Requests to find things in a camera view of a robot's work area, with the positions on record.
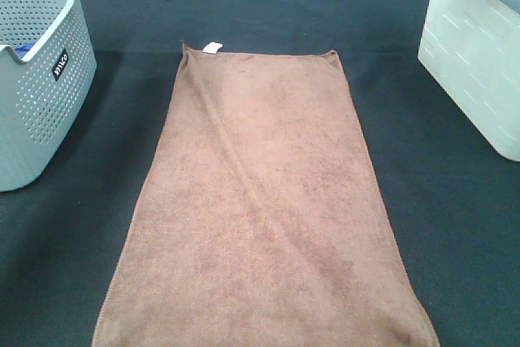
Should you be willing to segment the brown towel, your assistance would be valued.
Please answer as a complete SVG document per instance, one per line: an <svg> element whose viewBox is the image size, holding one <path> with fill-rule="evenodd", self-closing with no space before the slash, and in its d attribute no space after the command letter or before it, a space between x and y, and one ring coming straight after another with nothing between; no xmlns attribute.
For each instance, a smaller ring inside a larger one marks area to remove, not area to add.
<svg viewBox="0 0 520 347"><path fill-rule="evenodd" d="M436 346L338 54L183 48L95 346Z"/></svg>

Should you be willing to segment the white storage box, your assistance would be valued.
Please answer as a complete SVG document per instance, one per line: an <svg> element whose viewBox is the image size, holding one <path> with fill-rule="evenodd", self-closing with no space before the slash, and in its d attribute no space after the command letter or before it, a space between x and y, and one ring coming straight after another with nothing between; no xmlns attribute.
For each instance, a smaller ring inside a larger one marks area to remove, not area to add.
<svg viewBox="0 0 520 347"><path fill-rule="evenodd" d="M519 0L429 0L418 60L495 151L519 160Z"/></svg>

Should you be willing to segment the grey perforated laundry basket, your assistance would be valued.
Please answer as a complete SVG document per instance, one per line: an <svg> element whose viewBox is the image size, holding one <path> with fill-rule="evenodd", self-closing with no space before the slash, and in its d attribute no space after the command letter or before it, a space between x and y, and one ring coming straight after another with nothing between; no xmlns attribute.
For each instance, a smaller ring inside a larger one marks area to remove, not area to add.
<svg viewBox="0 0 520 347"><path fill-rule="evenodd" d="M21 59L16 46L35 42ZM97 68L80 0L1 0L1 190L31 184L63 142Z"/></svg>

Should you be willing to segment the blue cloth in basket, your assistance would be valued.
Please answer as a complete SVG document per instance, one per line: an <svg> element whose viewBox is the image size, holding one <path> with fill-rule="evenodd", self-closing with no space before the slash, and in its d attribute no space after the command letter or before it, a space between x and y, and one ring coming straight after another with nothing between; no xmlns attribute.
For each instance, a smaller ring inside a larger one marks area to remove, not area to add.
<svg viewBox="0 0 520 347"><path fill-rule="evenodd" d="M35 42L29 42L21 46L15 47L15 52L22 59L35 45Z"/></svg>

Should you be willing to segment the black table cloth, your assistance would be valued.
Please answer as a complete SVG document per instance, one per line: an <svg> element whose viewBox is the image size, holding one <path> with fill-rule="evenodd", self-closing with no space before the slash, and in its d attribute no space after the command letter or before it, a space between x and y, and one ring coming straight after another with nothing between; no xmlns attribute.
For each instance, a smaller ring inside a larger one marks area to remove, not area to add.
<svg viewBox="0 0 520 347"><path fill-rule="evenodd" d="M519 165L417 59L429 0L81 0L97 57L42 175L1 196L1 343L87 346L183 45L321 54L349 82L402 259L443 346L519 343Z"/></svg>

